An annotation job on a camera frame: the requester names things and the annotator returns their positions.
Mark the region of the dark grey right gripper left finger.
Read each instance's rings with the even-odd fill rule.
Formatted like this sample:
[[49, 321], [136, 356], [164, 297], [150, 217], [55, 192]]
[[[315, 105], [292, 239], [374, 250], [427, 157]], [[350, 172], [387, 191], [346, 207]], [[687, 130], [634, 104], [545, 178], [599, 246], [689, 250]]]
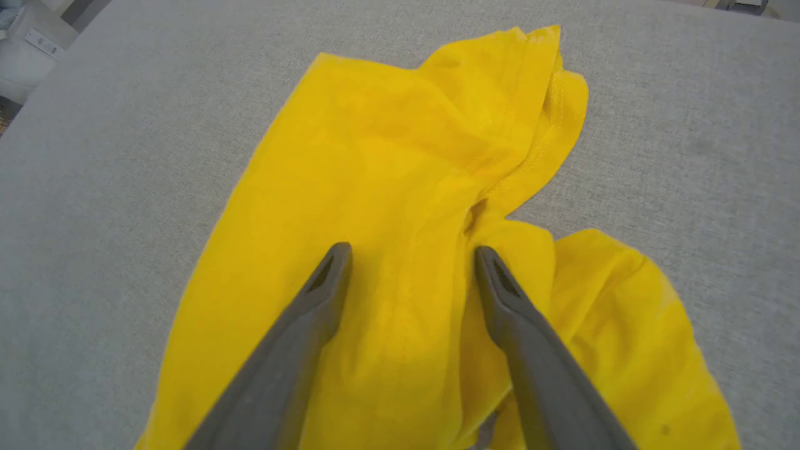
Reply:
[[243, 362], [186, 449], [297, 449], [318, 359], [337, 333], [352, 247], [334, 243]]

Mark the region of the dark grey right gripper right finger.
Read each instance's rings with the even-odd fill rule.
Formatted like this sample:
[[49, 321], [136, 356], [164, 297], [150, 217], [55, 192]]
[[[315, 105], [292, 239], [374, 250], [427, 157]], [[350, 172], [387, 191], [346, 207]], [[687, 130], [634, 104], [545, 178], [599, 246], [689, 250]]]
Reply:
[[636, 444], [494, 248], [474, 252], [484, 322], [503, 351], [529, 449]]

